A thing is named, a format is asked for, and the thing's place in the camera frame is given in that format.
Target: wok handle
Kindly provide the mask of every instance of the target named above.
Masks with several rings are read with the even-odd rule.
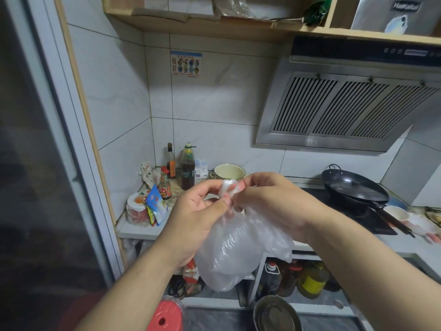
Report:
[[[405,226],[403,223],[401,223],[399,220],[397,220],[391,214],[386,212],[381,207],[381,205],[376,203],[375,204],[375,210],[377,211],[377,214],[380,215],[380,217],[382,217],[384,220],[388,221],[389,223],[392,223],[393,225],[395,225],[401,232],[403,232],[404,234],[410,235],[411,237],[415,238],[415,235],[413,234],[411,229],[409,229],[407,226]]]

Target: plastic bottle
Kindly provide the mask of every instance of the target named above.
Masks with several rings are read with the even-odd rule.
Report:
[[[173,144],[168,143],[167,144],[167,169],[169,172],[167,173],[167,177],[169,179],[175,179],[176,178],[176,171],[175,171],[175,154],[173,153]]]
[[[161,167],[161,180],[159,180],[158,190],[163,200],[168,200],[172,196],[172,187],[168,181],[167,174],[169,173],[167,167]]]
[[[257,287],[257,299],[266,295],[276,295],[281,280],[282,274],[280,274],[279,267],[276,263],[274,261],[266,262],[263,267],[259,286]]]
[[[280,282],[277,294],[282,297],[291,296],[294,293],[297,278],[302,270],[302,266],[297,260],[293,260],[291,263],[284,262],[279,269],[282,274],[282,281]]]
[[[329,271],[321,261],[308,263],[299,274],[297,288],[307,298],[317,298],[329,279]]]
[[[191,143],[185,144],[182,151],[181,167],[182,167],[182,189],[185,191],[195,185],[195,153]]]

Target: soy sauce bottle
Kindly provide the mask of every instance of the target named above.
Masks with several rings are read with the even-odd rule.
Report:
[[[191,143],[185,144],[182,151],[181,167],[182,167],[182,189],[185,191],[195,185],[195,153]]]

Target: red stool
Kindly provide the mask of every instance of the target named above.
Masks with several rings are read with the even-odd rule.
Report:
[[[146,331],[182,331],[182,311],[173,301],[159,303]]]

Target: range hood vent grille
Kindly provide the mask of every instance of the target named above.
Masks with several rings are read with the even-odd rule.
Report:
[[[337,81],[295,77],[286,92],[274,131],[304,134]]]
[[[416,86],[395,87],[361,121],[352,135],[385,138],[396,124],[438,90],[437,88]]]
[[[345,135],[360,114],[387,86],[346,82],[334,96],[312,133]]]

